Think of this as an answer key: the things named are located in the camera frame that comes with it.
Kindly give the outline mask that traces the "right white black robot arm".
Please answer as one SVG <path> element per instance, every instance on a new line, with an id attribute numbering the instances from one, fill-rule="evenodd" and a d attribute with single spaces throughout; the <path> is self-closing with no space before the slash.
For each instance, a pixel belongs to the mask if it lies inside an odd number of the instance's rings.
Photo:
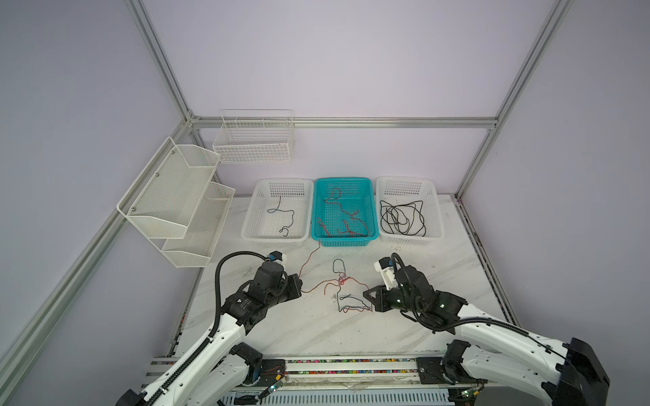
<path id="1" fill-rule="evenodd" d="M 495 382 L 548 405 L 607 403 L 610 380 L 589 343 L 548 338 L 493 317 L 435 289 L 396 253 L 374 268 L 384 282 L 363 296 L 376 311 L 396 310 L 433 334 L 453 335 L 438 367 L 448 384 Z"/>

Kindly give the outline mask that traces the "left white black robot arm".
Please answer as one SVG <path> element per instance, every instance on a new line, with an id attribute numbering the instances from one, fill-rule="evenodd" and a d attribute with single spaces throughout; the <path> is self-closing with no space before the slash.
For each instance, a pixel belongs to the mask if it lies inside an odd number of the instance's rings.
<path id="1" fill-rule="evenodd" d="M 228 298 L 221 298 L 224 264 L 238 256 L 262 261 L 252 280 Z M 214 405 L 244 382 L 261 374 L 262 353 L 244 342 L 270 308 L 301 297 L 298 274 L 285 270 L 287 255 L 243 250 L 223 257 L 215 270 L 216 310 L 211 326 L 161 377 L 140 392 L 127 390 L 118 405 Z"/>

